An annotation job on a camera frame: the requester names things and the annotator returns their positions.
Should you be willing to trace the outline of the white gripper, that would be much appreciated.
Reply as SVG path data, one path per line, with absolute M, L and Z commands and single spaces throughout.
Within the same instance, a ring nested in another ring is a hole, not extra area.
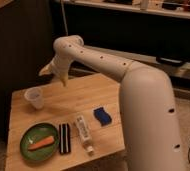
M 40 71 L 39 75 L 48 75 L 53 73 L 55 76 L 61 78 L 61 82 L 64 87 L 67 86 L 68 82 L 68 71 L 70 68 L 70 60 L 68 58 L 54 56 L 50 62 L 50 65 L 44 66 Z

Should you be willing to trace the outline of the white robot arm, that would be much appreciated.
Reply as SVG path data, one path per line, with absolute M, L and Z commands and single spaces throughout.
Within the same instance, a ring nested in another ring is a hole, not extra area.
M 78 35 L 53 43 L 45 68 L 62 83 L 74 61 L 117 81 L 123 139 L 129 171 L 186 171 L 175 97 L 168 75 L 132 59 L 84 46 Z

